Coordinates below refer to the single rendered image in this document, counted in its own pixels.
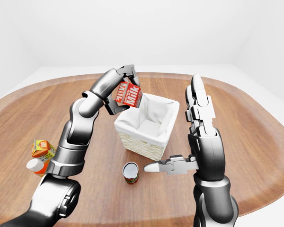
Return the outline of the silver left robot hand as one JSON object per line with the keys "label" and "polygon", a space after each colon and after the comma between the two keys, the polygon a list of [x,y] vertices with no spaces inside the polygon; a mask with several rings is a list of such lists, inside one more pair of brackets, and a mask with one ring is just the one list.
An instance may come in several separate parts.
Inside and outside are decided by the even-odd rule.
{"label": "silver left robot hand", "polygon": [[109,101],[109,96],[112,91],[128,77],[130,81],[140,86],[138,75],[135,71],[134,65],[125,65],[119,69],[110,69],[102,75],[91,87],[90,91],[97,96],[96,104],[91,107],[91,116],[93,116],[105,102],[105,106],[110,115],[115,115],[119,112],[125,111],[130,108],[128,105],[118,106],[116,101]]}

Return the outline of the red tin can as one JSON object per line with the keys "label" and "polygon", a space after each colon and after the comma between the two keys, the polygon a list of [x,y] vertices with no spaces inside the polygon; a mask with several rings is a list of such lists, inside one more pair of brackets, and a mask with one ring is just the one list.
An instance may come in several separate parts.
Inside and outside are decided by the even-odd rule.
{"label": "red tin can", "polygon": [[139,179],[139,168],[135,162],[128,162],[123,167],[123,176],[128,184],[134,184]]}

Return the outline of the orange bottle with white cap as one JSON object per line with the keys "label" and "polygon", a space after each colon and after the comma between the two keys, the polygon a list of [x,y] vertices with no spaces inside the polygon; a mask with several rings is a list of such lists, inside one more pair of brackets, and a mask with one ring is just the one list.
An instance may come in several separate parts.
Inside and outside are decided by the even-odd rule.
{"label": "orange bottle with white cap", "polygon": [[33,158],[27,162],[27,169],[33,171],[36,175],[42,177],[46,173],[49,161],[41,161],[37,158]]}

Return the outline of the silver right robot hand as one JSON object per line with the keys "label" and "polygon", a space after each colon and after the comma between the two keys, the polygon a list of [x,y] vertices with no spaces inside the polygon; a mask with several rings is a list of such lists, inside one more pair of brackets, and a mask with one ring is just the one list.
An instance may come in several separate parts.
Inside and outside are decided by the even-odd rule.
{"label": "silver right robot hand", "polygon": [[192,154],[188,158],[170,156],[169,159],[145,165],[143,170],[175,175],[195,169],[201,179],[219,181],[224,178],[225,171],[223,143],[218,129],[213,127],[215,112],[212,99],[206,94],[198,74],[192,77],[191,85],[186,88],[186,104],[186,120],[191,123],[188,141]]}

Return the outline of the wicker basket with white liner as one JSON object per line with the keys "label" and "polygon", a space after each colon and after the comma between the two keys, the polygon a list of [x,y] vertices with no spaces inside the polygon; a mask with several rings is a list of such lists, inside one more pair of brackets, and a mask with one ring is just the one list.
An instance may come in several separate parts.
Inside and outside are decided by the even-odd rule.
{"label": "wicker basket with white liner", "polygon": [[139,108],[131,107],[115,121],[124,147],[159,161],[169,141],[179,110],[179,102],[144,93]]}

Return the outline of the red milk carton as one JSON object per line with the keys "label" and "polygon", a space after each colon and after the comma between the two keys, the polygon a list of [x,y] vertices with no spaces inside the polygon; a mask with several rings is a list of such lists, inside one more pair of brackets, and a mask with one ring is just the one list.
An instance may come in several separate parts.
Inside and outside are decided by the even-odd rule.
{"label": "red milk carton", "polygon": [[119,84],[115,101],[138,108],[140,106],[142,95],[143,93],[139,86],[124,81]]}

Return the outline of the orange juice carton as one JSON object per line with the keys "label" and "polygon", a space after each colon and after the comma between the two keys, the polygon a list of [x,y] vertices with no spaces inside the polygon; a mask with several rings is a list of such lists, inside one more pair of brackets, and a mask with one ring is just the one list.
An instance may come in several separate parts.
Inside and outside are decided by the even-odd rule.
{"label": "orange juice carton", "polygon": [[34,140],[32,157],[48,163],[55,156],[55,148],[47,140]]}

